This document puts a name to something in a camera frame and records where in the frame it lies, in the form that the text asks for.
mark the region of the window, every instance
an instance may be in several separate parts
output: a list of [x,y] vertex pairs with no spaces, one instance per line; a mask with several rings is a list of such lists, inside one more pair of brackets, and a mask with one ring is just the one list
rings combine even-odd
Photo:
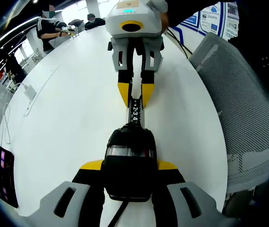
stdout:
[[66,24],[75,19],[84,20],[84,23],[86,23],[88,22],[87,14],[88,9],[85,0],[74,3],[62,11],[62,17]]
[[79,1],[77,3],[78,10],[80,11],[81,9],[87,8],[86,1]]
[[24,56],[23,56],[23,54],[22,54],[22,52],[21,52],[21,50],[20,50],[20,48],[18,48],[17,50],[16,50],[16,52],[15,52],[15,57],[16,57],[16,59],[17,59],[17,62],[20,64],[21,63],[21,61],[23,61],[25,58],[24,58]]
[[98,0],[101,18],[107,17],[108,13],[119,0]]
[[34,53],[34,51],[33,51],[32,47],[31,47],[31,45],[29,44],[28,39],[26,39],[26,40],[24,41],[24,43],[22,44],[22,47],[23,47],[23,49],[24,49],[24,52],[25,52],[25,54],[26,54],[26,57],[30,57],[30,56]]

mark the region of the poster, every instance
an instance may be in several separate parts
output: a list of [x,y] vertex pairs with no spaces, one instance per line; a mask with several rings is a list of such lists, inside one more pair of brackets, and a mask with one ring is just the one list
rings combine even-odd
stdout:
[[199,16],[199,12],[194,13],[194,15],[192,15],[191,17],[188,17],[186,20],[184,20],[184,22],[186,24],[192,25],[194,27],[198,27],[198,16]]
[[222,38],[229,40],[232,37],[238,36],[239,12],[236,2],[229,2],[226,6],[225,27]]
[[219,35],[221,16],[221,3],[206,7],[201,10],[200,26],[204,32],[213,32]]

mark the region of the white table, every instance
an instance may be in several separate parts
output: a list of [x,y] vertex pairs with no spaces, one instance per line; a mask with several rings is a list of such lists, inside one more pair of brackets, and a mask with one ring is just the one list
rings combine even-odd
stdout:
[[[103,159],[111,133],[127,123],[109,40],[105,27],[95,28],[42,59],[24,80],[38,92],[29,112],[24,88],[14,94],[6,111],[11,143],[6,133],[1,142],[2,121],[0,145],[15,155],[20,215],[38,209],[40,199],[71,181],[81,165]],[[192,65],[165,36],[164,44],[145,127],[155,136],[158,159],[174,163],[186,181],[204,189],[222,210],[227,157],[219,118]],[[134,58],[134,97],[140,94],[140,60]],[[109,224],[119,206],[106,196],[101,226]],[[155,226],[151,201],[129,204],[117,226]]]

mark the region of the yellow plastic part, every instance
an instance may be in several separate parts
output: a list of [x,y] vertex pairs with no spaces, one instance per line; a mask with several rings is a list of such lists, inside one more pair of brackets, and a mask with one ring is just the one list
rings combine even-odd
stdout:
[[120,94],[122,96],[122,99],[123,99],[125,105],[128,107],[129,84],[128,83],[118,83],[117,87],[119,88]]
[[158,160],[158,170],[178,169],[173,163]]
[[145,108],[148,100],[152,96],[154,90],[154,84],[142,84],[142,102],[143,108]]
[[80,169],[101,170],[103,160],[85,163]]
[[124,21],[120,24],[121,29],[123,29],[124,25],[129,25],[129,24],[135,24],[140,26],[140,30],[144,27],[143,24],[140,21],[136,21],[136,20],[128,20],[128,21]]

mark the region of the mesh chair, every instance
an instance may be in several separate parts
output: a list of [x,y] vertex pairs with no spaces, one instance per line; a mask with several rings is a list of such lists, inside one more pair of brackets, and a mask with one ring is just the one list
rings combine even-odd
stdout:
[[269,93],[230,43],[208,33],[189,61],[203,80],[224,133],[227,192],[269,179]]

